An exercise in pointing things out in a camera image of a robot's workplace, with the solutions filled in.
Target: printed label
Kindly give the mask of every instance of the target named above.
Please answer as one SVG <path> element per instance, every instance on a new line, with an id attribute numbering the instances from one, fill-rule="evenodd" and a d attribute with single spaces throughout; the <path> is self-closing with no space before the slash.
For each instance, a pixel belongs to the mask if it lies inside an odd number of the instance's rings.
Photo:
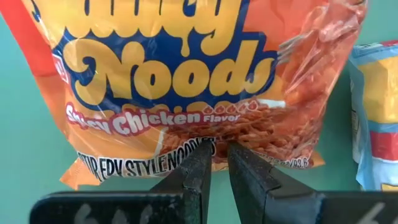
<path id="1" fill-rule="evenodd" d="M 120 177 L 142 177 L 166 174 L 177 168 L 203 141 L 211 141 L 211 152 L 216 154 L 216 139 L 213 137 L 192 138 L 181 146 L 153 159 L 122 159 L 99 157 L 77 152 L 78 157 L 86 164 L 95 177 L 104 181 L 112 175 Z"/>
<path id="2" fill-rule="evenodd" d="M 64 77 L 65 66 L 90 110 L 186 111 L 201 100 L 215 107 L 264 93 L 275 80 L 277 51 L 267 50 L 267 34 L 245 30 L 250 0 L 68 1 L 61 11 L 57 1 L 29 4 L 36 21 L 56 24 L 45 27 L 62 59 L 56 67 Z"/>
<path id="3" fill-rule="evenodd" d="M 263 157 L 266 161 L 270 162 L 271 164 L 279 164 L 286 167 L 296 168 L 296 169 L 304 169 L 310 165 L 310 158 L 309 157 L 299 157 L 291 160 L 280 160 L 274 157 L 268 156 L 266 154 L 256 152 L 257 155 Z"/>

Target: clear plastic packaging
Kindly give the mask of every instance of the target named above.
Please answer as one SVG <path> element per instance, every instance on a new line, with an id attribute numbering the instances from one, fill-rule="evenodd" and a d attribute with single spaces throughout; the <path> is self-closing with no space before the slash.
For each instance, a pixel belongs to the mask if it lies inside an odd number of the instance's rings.
<path id="1" fill-rule="evenodd" d="M 73 188 L 167 175 L 206 139 L 213 170 L 229 141 L 287 167 L 322 164 L 326 101 L 366 12 L 354 0 L 22 2 L 32 21 L 6 19 L 25 26 L 14 35 L 78 152 L 62 177 Z M 49 47 L 22 40 L 33 24 Z"/>

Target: red stripe on package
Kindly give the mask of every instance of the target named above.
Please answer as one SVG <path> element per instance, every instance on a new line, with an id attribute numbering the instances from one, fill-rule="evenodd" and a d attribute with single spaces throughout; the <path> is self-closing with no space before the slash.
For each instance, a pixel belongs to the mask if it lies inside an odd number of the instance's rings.
<path id="1" fill-rule="evenodd" d="M 370 132 L 373 157 L 398 161 L 398 133 Z"/>

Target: yellow bubble lettering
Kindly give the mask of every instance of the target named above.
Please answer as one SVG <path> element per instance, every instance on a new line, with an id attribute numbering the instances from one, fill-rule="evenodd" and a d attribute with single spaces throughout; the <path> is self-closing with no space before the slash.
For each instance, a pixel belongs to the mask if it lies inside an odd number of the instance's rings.
<path id="1" fill-rule="evenodd" d="M 140 65 L 134 74 L 134 86 L 138 94 L 155 100 L 164 96 L 172 85 L 172 77 L 165 64 L 147 61 Z"/>
<path id="2" fill-rule="evenodd" d="M 273 61 L 273 58 L 266 58 L 257 64 L 252 82 L 250 80 L 244 82 L 244 89 L 248 93 L 258 92 L 266 84 Z"/>
<path id="3" fill-rule="evenodd" d="M 246 76 L 257 45 L 257 40 L 242 41 L 235 62 L 232 59 L 225 59 L 216 66 L 210 78 L 211 94 L 221 96 L 228 92 L 230 95 L 237 95 L 244 90 Z"/>
<path id="4" fill-rule="evenodd" d="M 194 97 L 202 93 L 209 82 L 210 72 L 199 60 L 188 60 L 176 69 L 173 76 L 173 88 L 183 97 Z"/>
<path id="5" fill-rule="evenodd" d="M 224 51 L 234 35 L 241 0 L 191 0 L 195 4 L 193 16 L 183 11 L 185 0 L 23 0 L 31 12 L 34 4 L 40 11 L 41 21 L 36 23 L 49 39 L 52 48 L 58 45 L 65 28 L 76 38 L 92 31 L 97 37 L 116 32 L 130 37 L 137 31 L 145 37 L 155 37 L 161 28 L 172 37 L 182 40 L 181 55 L 189 56 L 188 36 L 192 30 L 206 37 L 201 43 L 203 53 L 216 55 Z"/>
<path id="6" fill-rule="evenodd" d="M 75 83 L 79 97 L 89 105 L 98 105 L 106 93 L 106 80 L 116 98 L 131 99 L 131 67 L 144 61 L 144 49 L 137 42 L 128 43 L 123 50 L 121 62 L 111 49 L 101 42 L 89 39 L 77 39 L 69 42 L 63 49 L 65 62 L 75 72 L 87 71 L 84 58 L 95 60 L 92 81 L 82 85 Z"/>

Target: black clamp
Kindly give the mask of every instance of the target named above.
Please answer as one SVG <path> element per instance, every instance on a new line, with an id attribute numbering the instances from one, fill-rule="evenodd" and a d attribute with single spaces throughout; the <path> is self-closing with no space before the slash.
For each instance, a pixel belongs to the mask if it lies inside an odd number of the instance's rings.
<path id="1" fill-rule="evenodd" d="M 243 224 L 396 224 L 398 194 L 318 192 L 237 143 L 228 150 L 229 176 Z M 211 143 L 146 192 L 61 192 L 38 201 L 31 224 L 206 224 Z"/>

